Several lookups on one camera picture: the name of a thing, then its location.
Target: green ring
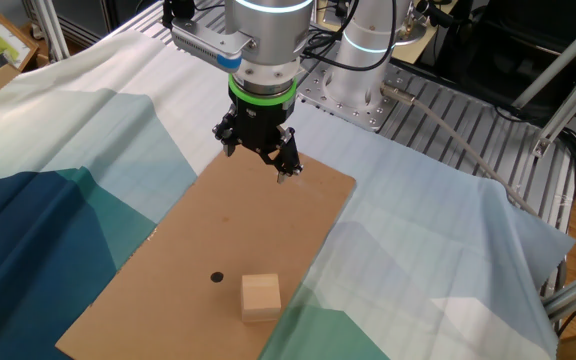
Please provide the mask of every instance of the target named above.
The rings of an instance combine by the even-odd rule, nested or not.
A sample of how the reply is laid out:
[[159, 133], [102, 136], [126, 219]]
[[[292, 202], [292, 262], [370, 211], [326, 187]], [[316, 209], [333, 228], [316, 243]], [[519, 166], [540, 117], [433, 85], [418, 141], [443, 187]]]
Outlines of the green ring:
[[291, 100], [293, 97], [295, 97], [295, 94], [297, 93], [297, 82], [293, 81], [290, 90], [288, 90], [288, 92], [286, 92], [281, 96], [272, 99], [254, 97], [241, 90], [237, 86], [237, 84], [235, 84], [235, 79], [233, 79], [232, 75], [228, 75], [228, 87], [235, 94], [235, 96], [237, 96], [241, 100], [257, 106], [274, 106], [283, 104], [286, 101]]

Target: gray cable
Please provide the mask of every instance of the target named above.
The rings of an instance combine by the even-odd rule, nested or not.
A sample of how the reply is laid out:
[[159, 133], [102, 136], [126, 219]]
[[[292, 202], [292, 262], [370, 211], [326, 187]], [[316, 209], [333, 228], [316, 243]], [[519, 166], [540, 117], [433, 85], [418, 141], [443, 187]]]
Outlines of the gray cable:
[[475, 158], [475, 160], [477, 161], [477, 164], [479, 164], [479, 166], [481, 166], [487, 173], [488, 175], [490, 175], [490, 177], [492, 177], [493, 179], [499, 181], [501, 183], [501, 185], [504, 186], [504, 188], [506, 189], [506, 191], [508, 192], [508, 195], [510, 195], [510, 197], [512, 197], [517, 204], [519, 204], [519, 206], [521, 206], [522, 209], [524, 209], [525, 211], [527, 211], [528, 213], [530, 213], [531, 215], [537, 216], [537, 213], [535, 212], [535, 210], [533, 210], [530, 205], [528, 205], [524, 199], [521, 198], [521, 196], [519, 196], [519, 194], [517, 194], [516, 191], [514, 191], [510, 185], [508, 185], [507, 182], [504, 181], [504, 179], [502, 179], [496, 172], [495, 170], [493, 170], [490, 165], [488, 165], [488, 163], [486, 163], [486, 161], [484, 159], [481, 158], [481, 156], [479, 156], [479, 154], [477, 154], [477, 152], [475, 151], [475, 149], [473, 149], [472, 147], [470, 147], [470, 145], [468, 145], [468, 143], [466, 142], [466, 140], [464, 140], [461, 136], [459, 136], [459, 134], [457, 134], [457, 132], [455, 130], [453, 130], [453, 128], [450, 127], [450, 125], [446, 124], [445, 121], [443, 121], [442, 118], [439, 117], [439, 115], [435, 114], [432, 110], [430, 110], [430, 108], [426, 105], [424, 105], [422, 102], [420, 102], [417, 99], [412, 99], [412, 104], [417, 106], [418, 108], [420, 108], [421, 110], [423, 110], [426, 115], [428, 115], [429, 118], [431, 118], [434, 122], [437, 123], [437, 125], [441, 126], [441, 128], [443, 128], [444, 130], [446, 130], [448, 132], [448, 134], [450, 134], [450, 136], [452, 136], [453, 139], [455, 139], [455, 141], [457, 141], [457, 143], [459, 145], [461, 145], [461, 147], [466, 150], [467, 153], [469, 153], [472, 157]]

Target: black dot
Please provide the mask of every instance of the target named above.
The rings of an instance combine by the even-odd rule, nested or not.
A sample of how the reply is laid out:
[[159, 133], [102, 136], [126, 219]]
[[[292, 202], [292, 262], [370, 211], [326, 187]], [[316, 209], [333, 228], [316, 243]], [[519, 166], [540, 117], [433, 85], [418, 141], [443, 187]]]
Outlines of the black dot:
[[210, 275], [210, 280], [212, 280], [212, 282], [221, 282], [221, 280], [224, 279], [224, 274], [220, 273], [219, 271], [217, 271], [216, 273], [212, 273], [212, 275]]

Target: wooden block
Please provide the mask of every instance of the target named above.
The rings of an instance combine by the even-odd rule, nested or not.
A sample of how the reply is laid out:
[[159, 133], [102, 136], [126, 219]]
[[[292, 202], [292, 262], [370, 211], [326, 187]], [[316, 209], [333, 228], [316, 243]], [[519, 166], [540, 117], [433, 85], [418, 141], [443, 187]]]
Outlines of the wooden block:
[[277, 320], [280, 312], [277, 274], [241, 277], [241, 319], [244, 322]]

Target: cardboard sheet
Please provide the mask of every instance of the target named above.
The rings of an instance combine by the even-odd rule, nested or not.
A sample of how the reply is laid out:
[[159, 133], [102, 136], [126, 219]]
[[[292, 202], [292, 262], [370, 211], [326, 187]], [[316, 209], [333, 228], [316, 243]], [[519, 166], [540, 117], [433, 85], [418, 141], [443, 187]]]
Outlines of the cardboard sheet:
[[241, 276], [277, 273], [285, 307], [355, 185], [300, 156], [304, 172], [279, 185], [256, 154], [220, 154], [57, 348], [76, 360], [256, 359], [276, 322], [241, 321]]

